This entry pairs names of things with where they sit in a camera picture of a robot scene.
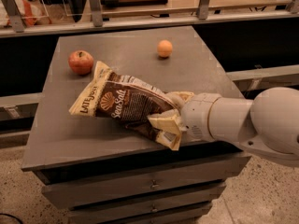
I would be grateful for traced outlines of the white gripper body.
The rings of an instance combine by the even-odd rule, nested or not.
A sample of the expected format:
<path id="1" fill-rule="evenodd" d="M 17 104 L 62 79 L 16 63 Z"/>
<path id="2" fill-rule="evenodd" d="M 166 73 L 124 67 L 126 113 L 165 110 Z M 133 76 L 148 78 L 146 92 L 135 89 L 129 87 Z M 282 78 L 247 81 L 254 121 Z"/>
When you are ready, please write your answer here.
<path id="1" fill-rule="evenodd" d="M 189 142 L 214 141 L 208 128 L 208 121 L 212 106 L 220 98 L 221 95 L 217 93 L 200 93 L 194 95 L 181 108 L 180 114 Z"/>

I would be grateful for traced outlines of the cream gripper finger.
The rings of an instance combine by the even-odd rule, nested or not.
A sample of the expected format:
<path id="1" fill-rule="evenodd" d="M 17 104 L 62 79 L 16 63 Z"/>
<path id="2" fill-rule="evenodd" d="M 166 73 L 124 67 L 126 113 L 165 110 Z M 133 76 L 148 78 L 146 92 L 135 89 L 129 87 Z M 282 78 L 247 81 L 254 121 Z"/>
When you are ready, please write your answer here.
<path id="1" fill-rule="evenodd" d="M 185 105 L 194 93 L 190 91 L 172 91 L 166 95 L 175 105 Z"/>
<path id="2" fill-rule="evenodd" d="M 181 115 L 177 109 L 171 109 L 161 114 L 148 115 L 148 120 L 159 133 L 181 135 Z"/>

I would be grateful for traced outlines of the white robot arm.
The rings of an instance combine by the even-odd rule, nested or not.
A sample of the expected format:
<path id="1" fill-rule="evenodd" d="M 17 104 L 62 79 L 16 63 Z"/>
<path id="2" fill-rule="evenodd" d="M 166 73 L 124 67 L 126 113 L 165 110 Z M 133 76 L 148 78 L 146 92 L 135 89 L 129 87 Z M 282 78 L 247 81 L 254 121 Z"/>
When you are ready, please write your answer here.
<path id="1" fill-rule="evenodd" d="M 299 91 L 271 88 L 254 99 L 200 93 L 178 109 L 148 116 L 162 134 L 157 141 L 173 150 L 182 143 L 224 141 L 268 161 L 299 166 Z"/>

